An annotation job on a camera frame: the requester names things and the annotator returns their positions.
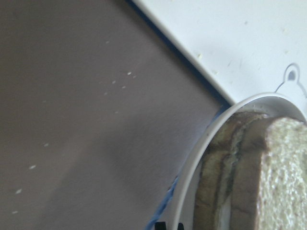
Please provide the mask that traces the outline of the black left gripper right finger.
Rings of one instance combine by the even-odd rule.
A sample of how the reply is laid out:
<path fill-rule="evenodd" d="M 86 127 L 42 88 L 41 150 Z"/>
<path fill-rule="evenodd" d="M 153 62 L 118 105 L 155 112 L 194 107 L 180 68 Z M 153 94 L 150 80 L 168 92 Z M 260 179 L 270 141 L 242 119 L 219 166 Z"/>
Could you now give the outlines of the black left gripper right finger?
<path fill-rule="evenodd" d="M 177 230 L 184 230 L 184 225 L 183 225 L 183 223 L 179 223 L 179 224 L 178 224 Z"/>

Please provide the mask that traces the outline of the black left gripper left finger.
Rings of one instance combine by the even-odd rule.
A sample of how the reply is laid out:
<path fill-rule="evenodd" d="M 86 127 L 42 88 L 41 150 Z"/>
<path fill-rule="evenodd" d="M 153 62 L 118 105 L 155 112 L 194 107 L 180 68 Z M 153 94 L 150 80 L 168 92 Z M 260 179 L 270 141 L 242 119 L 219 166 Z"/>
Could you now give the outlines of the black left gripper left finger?
<path fill-rule="evenodd" d="M 166 223 L 164 221 L 156 222 L 155 230 L 166 230 Z"/>

